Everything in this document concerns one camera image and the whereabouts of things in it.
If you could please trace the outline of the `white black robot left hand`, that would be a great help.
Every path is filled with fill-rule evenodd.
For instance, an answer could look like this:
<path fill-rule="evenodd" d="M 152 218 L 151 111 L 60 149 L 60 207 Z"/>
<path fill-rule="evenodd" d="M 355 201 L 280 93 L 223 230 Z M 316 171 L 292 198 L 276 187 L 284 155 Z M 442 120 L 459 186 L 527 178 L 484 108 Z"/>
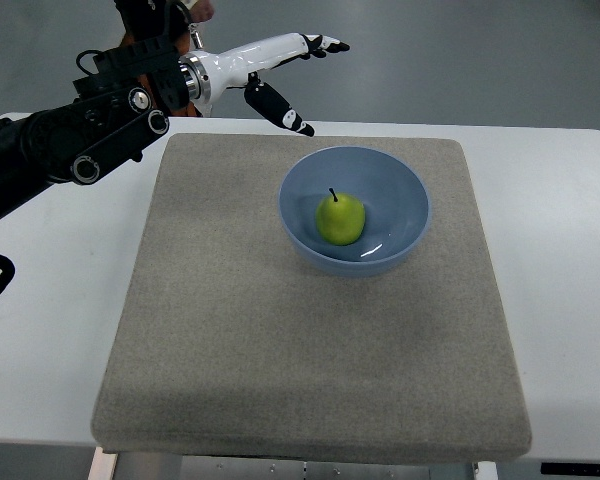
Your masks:
<path fill-rule="evenodd" d="M 287 33 L 252 42 L 220 54 L 192 51 L 189 59 L 199 86 L 192 102 L 200 111 L 215 103 L 228 89 L 240 89 L 249 105 L 271 124 L 312 137 L 314 128 L 273 87 L 260 78 L 297 59 L 324 58 L 346 52 L 350 46 L 326 35 Z"/>

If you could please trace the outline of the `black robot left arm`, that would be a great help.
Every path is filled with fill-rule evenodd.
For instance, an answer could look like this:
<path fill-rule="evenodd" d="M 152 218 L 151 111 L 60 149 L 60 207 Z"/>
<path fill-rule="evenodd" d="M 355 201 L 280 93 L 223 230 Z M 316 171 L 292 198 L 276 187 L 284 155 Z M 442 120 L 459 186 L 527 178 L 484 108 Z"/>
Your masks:
<path fill-rule="evenodd" d="M 190 101 L 168 36 L 97 52 L 70 104 L 0 119 L 0 220 L 54 184 L 92 185 L 164 136 Z"/>

